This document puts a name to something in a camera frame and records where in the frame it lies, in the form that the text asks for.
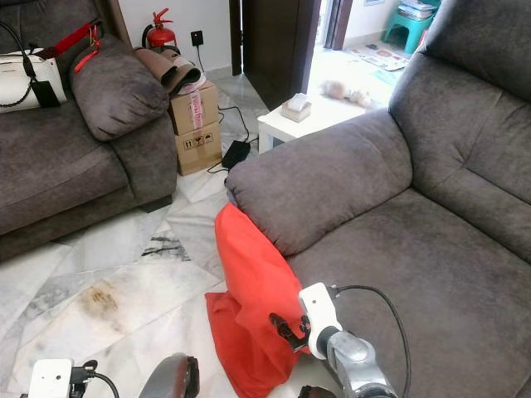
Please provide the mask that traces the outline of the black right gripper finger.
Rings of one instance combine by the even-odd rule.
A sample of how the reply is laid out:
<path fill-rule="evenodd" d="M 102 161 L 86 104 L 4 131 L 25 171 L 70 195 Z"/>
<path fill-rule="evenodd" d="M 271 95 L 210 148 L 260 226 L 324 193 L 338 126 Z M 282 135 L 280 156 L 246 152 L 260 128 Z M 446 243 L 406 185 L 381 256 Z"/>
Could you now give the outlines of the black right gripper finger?
<path fill-rule="evenodd" d="M 277 313 L 270 313 L 270 323 L 272 323 L 278 334 L 280 334 L 290 346 L 302 345 L 302 338 L 295 335 L 284 316 Z"/>

